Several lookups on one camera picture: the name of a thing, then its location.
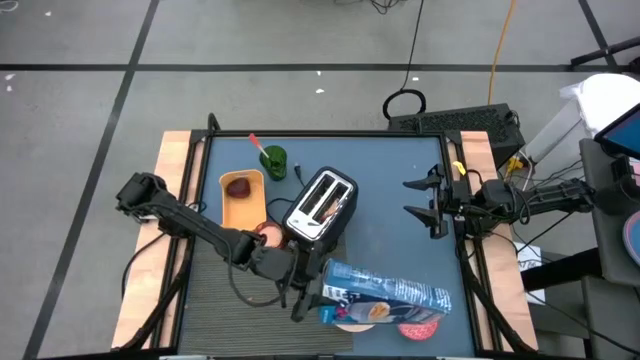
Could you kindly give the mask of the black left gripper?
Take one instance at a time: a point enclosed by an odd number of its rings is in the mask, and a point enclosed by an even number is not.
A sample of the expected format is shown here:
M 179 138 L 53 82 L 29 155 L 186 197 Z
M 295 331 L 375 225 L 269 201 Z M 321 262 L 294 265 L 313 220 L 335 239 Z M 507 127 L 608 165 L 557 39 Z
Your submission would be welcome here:
M 285 298 L 289 290 L 299 292 L 292 308 L 291 320 L 299 323 L 307 313 L 321 305 L 321 273 L 325 247 L 314 245 L 310 250 L 257 245 L 249 252 L 249 269 L 253 274 L 276 285 L 277 300 Z

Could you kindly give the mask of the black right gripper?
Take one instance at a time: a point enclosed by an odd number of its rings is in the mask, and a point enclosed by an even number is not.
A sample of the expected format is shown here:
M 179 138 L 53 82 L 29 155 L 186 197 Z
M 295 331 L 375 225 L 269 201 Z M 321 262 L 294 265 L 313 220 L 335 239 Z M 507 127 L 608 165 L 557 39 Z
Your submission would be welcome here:
M 403 185 L 419 191 L 433 188 L 434 194 L 430 203 L 432 209 L 415 206 L 404 206 L 403 209 L 426 227 L 431 227 L 430 235 L 433 239 L 440 239 L 448 234 L 448 224 L 443 216 L 445 214 L 460 215 L 463 212 L 463 207 L 470 204 L 472 194 L 465 175 L 461 180 L 452 180 L 448 185 L 444 185 L 446 171 L 443 164 L 435 165 L 428 174 L 420 180 L 405 181 Z

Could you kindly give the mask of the blue frosted flakes cereal box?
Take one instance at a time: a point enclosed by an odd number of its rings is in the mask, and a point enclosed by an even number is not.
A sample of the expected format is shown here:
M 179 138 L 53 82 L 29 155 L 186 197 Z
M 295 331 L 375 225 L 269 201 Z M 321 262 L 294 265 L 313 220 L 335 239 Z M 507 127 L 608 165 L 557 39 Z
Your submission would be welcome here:
M 324 268 L 320 320 L 330 325 L 423 324 L 452 310 L 447 290 L 411 280 L 384 277 L 329 260 Z

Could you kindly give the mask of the black two-slot toaster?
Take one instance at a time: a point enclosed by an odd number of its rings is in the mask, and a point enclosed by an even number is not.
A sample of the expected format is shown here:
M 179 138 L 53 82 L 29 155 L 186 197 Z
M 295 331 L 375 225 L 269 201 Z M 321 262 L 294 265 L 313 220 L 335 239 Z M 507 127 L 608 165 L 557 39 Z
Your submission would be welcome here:
M 341 206 L 334 216 L 319 223 L 320 209 L 327 201 L 340 199 Z M 282 219 L 285 233 L 304 250 L 314 245 L 331 252 L 357 207 L 357 183 L 329 166 L 320 168 L 296 197 Z

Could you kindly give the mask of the patterned bowl with cereal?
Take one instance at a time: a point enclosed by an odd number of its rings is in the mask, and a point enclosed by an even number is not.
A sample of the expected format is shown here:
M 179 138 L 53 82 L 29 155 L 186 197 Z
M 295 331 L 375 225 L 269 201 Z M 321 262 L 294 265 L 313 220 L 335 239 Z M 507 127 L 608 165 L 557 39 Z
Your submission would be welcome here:
M 412 341 L 426 341 L 436 333 L 437 329 L 437 322 L 398 325 L 400 334 Z

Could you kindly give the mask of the dark red fruit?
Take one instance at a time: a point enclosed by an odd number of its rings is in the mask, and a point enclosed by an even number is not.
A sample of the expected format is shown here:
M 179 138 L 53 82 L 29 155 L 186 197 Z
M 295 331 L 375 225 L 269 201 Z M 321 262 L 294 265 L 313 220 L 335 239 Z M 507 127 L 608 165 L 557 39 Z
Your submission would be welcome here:
M 239 177 L 229 182 L 226 194 L 232 198 L 244 199 L 251 195 L 251 185 L 246 177 Z

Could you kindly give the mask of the metal spoon with red handle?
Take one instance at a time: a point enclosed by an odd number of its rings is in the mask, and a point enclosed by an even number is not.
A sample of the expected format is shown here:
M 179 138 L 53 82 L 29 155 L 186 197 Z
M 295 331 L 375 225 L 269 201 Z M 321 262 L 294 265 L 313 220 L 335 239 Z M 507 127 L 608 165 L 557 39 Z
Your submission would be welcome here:
M 264 155 L 265 158 L 269 158 L 268 153 L 266 152 L 264 147 L 261 145 L 259 139 L 254 133 L 250 133 L 248 138 L 250 142 Z

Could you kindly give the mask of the wooden table side board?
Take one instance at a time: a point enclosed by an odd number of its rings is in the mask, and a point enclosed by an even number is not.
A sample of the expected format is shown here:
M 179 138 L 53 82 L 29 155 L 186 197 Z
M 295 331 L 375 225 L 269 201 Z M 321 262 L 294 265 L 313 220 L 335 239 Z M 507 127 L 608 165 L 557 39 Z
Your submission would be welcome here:
M 168 190 L 178 196 L 189 148 L 190 131 L 163 134 L 153 171 L 164 179 Z M 170 238 L 163 236 L 132 263 L 115 328 L 112 348 L 122 347 L 143 325 L 156 306 L 169 254 Z
M 497 170 L 486 132 L 461 133 L 466 168 L 476 170 L 484 181 L 497 179 Z M 523 286 L 511 228 L 498 225 L 482 242 L 492 298 L 509 325 L 531 348 L 538 343 Z

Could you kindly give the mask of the black computer case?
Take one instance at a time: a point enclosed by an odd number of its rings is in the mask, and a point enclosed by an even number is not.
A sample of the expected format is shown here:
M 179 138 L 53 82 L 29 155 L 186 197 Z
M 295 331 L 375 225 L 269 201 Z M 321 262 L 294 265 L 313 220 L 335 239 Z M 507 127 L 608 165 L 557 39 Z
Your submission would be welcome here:
M 388 129 L 415 133 L 484 131 L 497 167 L 504 165 L 525 145 L 518 114 L 506 103 L 393 117 Z

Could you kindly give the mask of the grey woven placemat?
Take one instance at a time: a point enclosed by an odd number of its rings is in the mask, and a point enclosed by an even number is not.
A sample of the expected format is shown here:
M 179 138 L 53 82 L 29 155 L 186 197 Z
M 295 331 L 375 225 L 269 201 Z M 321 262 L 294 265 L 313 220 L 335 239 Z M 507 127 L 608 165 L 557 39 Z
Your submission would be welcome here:
M 227 264 L 213 246 L 195 244 L 186 309 L 179 342 L 181 354 L 214 356 L 309 355 L 349 352 L 352 335 L 320 322 L 318 311 L 305 319 L 290 319 L 298 292 L 287 294 L 287 307 L 276 303 L 253 308 L 229 286 Z

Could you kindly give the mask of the white paper sheet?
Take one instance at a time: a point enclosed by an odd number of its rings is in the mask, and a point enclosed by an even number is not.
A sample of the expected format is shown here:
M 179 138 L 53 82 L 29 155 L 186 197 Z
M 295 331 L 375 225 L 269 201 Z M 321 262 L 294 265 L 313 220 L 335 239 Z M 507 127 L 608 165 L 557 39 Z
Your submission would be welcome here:
M 519 271 L 524 272 L 535 267 L 542 266 L 545 260 L 542 258 L 542 251 L 539 247 L 524 243 L 515 243 L 518 251 L 517 259 Z M 545 300 L 545 292 L 543 290 L 535 290 L 526 293 L 527 301 L 531 304 L 542 305 Z

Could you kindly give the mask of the green glass cup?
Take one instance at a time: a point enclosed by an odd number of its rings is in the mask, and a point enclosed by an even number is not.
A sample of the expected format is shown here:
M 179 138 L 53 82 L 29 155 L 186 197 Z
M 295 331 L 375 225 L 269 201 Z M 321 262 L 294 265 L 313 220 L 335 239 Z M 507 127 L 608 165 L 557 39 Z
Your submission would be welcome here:
M 260 153 L 259 162 L 273 181 L 284 180 L 287 176 L 287 152 L 278 145 L 270 145 Z

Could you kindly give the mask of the grey desk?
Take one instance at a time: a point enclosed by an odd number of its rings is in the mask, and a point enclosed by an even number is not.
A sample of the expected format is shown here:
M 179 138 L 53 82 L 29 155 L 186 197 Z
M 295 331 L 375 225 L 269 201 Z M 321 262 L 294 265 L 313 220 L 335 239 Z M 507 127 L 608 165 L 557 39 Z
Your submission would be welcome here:
M 614 158 L 588 138 L 579 141 L 579 148 L 587 184 L 597 191 L 614 186 L 611 172 Z M 626 214 L 609 215 L 599 208 L 592 210 L 602 276 L 613 283 L 640 287 L 640 266 L 627 253 L 623 241 L 624 223 L 632 212 L 640 210 L 640 206 L 632 205 L 623 194 L 621 200 Z

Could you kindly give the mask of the white bin with bag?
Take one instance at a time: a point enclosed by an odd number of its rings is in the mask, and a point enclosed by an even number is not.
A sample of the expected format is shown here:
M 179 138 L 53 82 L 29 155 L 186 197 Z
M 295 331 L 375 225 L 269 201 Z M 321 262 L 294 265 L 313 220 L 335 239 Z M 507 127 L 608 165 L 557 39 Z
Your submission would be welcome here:
M 524 149 L 532 162 L 527 190 L 583 176 L 579 142 L 592 139 L 640 103 L 640 81 L 621 74 L 596 74 L 559 90 L 564 107 Z

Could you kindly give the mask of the dark screen with blue display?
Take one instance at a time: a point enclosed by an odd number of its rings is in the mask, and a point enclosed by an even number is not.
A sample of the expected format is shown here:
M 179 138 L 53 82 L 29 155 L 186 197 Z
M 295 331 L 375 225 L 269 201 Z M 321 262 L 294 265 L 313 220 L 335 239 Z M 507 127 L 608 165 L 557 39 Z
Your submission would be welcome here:
M 608 153 L 640 160 L 640 103 L 597 133 L 594 141 Z

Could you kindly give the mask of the round pink and blue disc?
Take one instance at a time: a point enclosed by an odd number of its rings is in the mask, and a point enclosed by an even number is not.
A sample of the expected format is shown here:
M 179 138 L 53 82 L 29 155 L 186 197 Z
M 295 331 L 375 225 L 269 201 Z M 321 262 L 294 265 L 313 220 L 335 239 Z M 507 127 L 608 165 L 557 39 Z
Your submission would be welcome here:
M 640 211 L 631 214 L 622 229 L 627 254 L 640 267 Z

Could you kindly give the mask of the black stand leg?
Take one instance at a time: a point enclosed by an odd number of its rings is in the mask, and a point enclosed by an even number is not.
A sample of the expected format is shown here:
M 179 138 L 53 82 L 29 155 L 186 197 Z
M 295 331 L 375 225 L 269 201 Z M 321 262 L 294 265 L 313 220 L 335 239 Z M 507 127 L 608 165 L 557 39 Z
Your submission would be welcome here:
M 616 62 L 615 62 L 615 59 L 613 58 L 614 54 L 617 54 L 619 52 L 622 52 L 634 47 L 638 47 L 638 46 L 640 46 L 640 36 L 633 37 L 631 39 L 606 46 L 602 49 L 572 58 L 570 60 L 570 66 L 576 67 L 576 66 L 584 65 L 586 63 L 589 63 L 591 61 L 601 59 L 601 58 L 605 59 L 609 66 L 615 66 Z

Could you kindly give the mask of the black table frame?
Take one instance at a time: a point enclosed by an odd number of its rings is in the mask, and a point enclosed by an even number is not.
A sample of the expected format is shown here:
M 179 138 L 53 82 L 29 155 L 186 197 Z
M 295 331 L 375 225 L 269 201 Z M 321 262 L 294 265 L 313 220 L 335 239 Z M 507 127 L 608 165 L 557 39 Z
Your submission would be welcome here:
M 436 333 L 426 341 L 412 341 L 398 331 L 399 324 L 377 324 L 368 331 L 350 333 L 353 348 L 349 352 L 309 355 L 214 356 L 216 359 L 290 360 L 326 358 L 328 360 L 379 360 L 410 357 L 434 360 L 530 355 L 527 345 L 509 325 L 495 305 L 486 271 L 483 239 L 460 238 L 450 215 L 448 234 L 440 239 L 430 236 L 430 229 L 403 209 L 404 206 L 427 208 L 432 192 L 413 190 L 403 182 L 420 180 L 437 164 L 446 171 L 445 185 L 462 178 L 452 169 L 448 146 L 457 141 L 453 133 L 416 135 L 389 131 L 266 131 L 262 137 L 269 145 L 287 152 L 289 164 L 300 164 L 301 176 L 288 174 L 284 180 L 266 178 L 259 156 L 248 142 L 248 133 L 211 128 L 203 132 L 205 141 L 204 182 L 197 190 L 195 202 L 185 205 L 222 226 L 222 191 L 219 178 L 233 171 L 257 169 L 264 176 L 267 220 L 277 223 L 285 244 L 299 243 L 285 233 L 282 219 L 305 185 L 322 167 L 344 173 L 358 185 L 356 210 L 326 263 L 334 259 L 384 277 L 401 278 L 445 289 L 452 302 L 451 312 L 438 323 Z M 197 237 L 186 240 L 184 261 L 176 278 L 151 314 L 121 352 L 141 349 L 171 303 L 180 308 L 179 335 L 170 346 L 179 352 L 183 313 L 186 309 L 189 278 Z M 277 296 L 276 285 L 249 271 L 234 271 L 240 292 L 262 302 Z

